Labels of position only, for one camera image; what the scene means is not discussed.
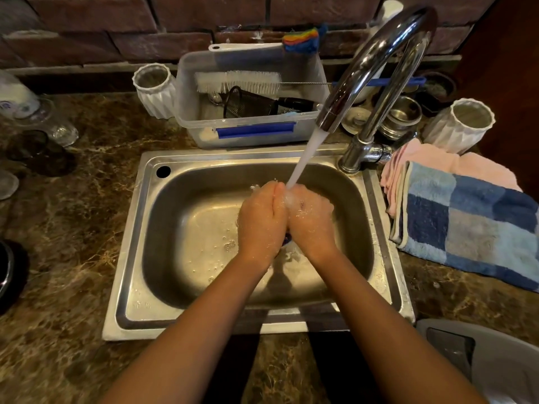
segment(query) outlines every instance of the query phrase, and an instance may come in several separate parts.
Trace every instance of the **clear plastic bin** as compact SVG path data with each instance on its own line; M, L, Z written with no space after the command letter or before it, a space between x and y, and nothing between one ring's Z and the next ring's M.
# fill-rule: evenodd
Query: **clear plastic bin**
M185 54L176 77L175 117L202 149L272 145L307 141L317 111L273 116L223 118L223 106L214 105L197 91L195 72L251 70L279 72L283 82L327 82L318 54L285 53L281 47ZM279 97L300 97L317 103L329 96L327 85L281 85Z

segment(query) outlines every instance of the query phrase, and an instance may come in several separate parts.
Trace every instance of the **blue checkered towel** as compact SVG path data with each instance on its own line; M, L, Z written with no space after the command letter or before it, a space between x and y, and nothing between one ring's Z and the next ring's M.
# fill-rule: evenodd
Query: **blue checkered towel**
M391 239L419 258L539 292L539 213L519 191L407 162Z

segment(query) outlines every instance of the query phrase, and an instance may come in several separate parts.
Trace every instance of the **pink towel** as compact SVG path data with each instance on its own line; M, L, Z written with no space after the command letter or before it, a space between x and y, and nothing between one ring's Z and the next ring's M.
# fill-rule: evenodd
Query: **pink towel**
M476 153L446 153L432 144L422 144L419 139L413 139L393 154L382 171L380 185L387 195L387 213L392 218L397 209L397 185L405 162L417 162L431 169L474 177L507 189L522 191L516 183L515 174L501 164Z

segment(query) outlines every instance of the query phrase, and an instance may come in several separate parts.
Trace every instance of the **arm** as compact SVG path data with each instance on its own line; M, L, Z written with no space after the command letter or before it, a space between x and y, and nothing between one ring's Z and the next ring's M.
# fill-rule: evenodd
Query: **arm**
M387 399L397 404L487 401L383 299L337 249L327 199L292 189L292 238L332 291Z
M284 190L283 183L270 182L243 203L238 255L121 374L103 404L202 400L236 319L282 245Z

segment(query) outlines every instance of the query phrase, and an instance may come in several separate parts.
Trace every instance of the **hand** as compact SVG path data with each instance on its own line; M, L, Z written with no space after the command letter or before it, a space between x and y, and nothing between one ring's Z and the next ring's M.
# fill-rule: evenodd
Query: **hand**
M288 227L292 239L311 262L337 251L333 231L333 204L296 184L286 193Z
M269 182L241 205L238 216L238 256L264 269L281 249L286 234L285 185Z

